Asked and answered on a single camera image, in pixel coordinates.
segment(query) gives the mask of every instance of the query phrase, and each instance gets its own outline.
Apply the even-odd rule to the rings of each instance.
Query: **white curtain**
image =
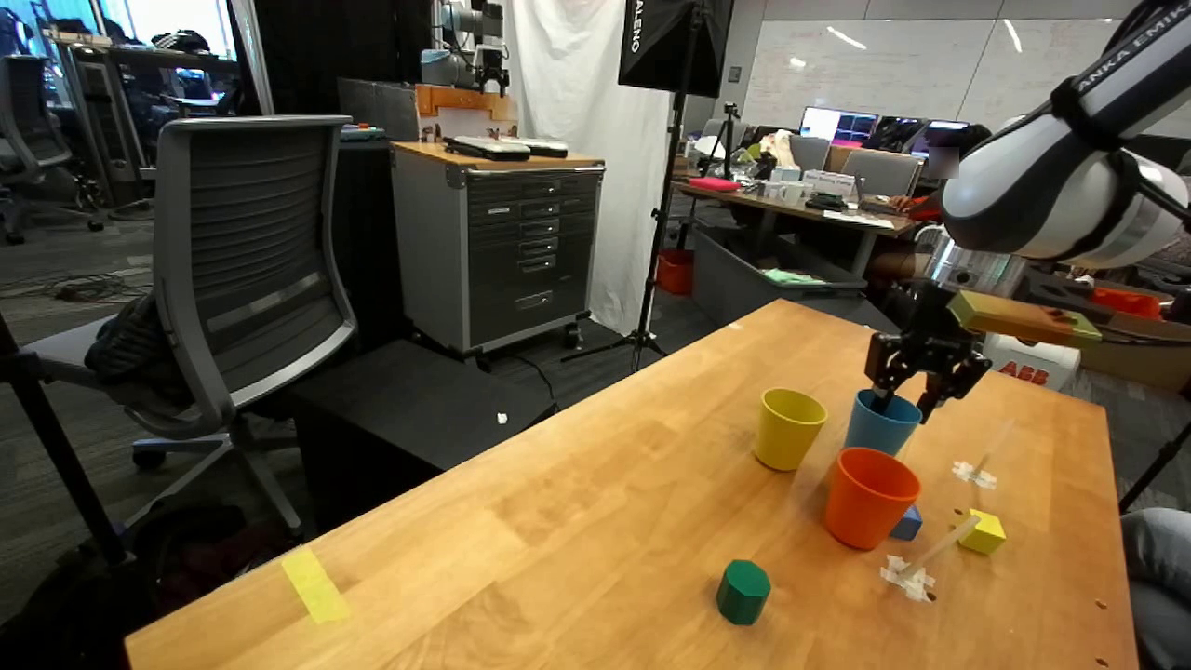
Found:
[[[522,133],[560,136],[607,161],[589,309],[597,325],[631,331],[650,272],[671,94],[619,84],[621,24],[626,0],[506,0]]]

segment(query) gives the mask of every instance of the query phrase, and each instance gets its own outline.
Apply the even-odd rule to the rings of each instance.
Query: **chair backrest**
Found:
[[[24,170],[44,170],[71,161],[68,143],[44,107],[44,60],[0,60],[0,133]]]
[[[923,164],[908,154],[856,148],[839,170],[856,174],[859,196],[901,196],[914,192]]]
[[[825,170],[829,143],[791,133],[787,154],[802,170]]]
[[[151,298],[200,418],[230,418],[356,329],[330,248],[344,115],[160,129]]]

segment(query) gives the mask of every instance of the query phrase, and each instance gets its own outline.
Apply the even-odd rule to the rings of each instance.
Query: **white panel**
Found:
[[[767,24],[744,122],[791,127],[802,107],[954,119],[985,36],[988,24]]]
[[[868,17],[901,17],[901,24],[998,17],[998,2],[988,0],[869,0]]]
[[[1006,119],[1044,105],[1055,82],[1088,72],[1102,56],[1110,32],[1111,27],[1092,17],[1083,17],[1083,24],[1019,24],[1019,17],[1002,24],[998,17],[988,32],[988,48],[978,60],[972,94],[961,107],[961,119],[1002,127]]]
[[[859,24],[868,0],[770,0],[767,24]]]
[[[718,77],[718,105],[725,102],[739,105],[749,77],[750,77],[750,56],[754,56],[754,40],[758,40],[758,27],[767,16],[767,0],[735,0],[731,2],[731,31],[729,31],[729,43],[725,43],[725,63],[722,63],[722,77]]]

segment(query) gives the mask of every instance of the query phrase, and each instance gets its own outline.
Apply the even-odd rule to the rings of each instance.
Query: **box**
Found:
[[[994,553],[1009,536],[998,515],[966,511],[975,519],[975,527],[961,536],[957,545],[972,553]]]
[[[998,371],[1069,392],[1078,371],[1078,349],[1075,345],[1050,345],[1050,341],[1019,341],[1011,336],[985,336],[981,355],[994,360]]]

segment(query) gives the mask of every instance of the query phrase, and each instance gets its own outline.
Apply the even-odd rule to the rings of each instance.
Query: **yellow sticky note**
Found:
[[[310,548],[284,553],[284,571],[315,624],[343,622],[351,614],[330,574]]]

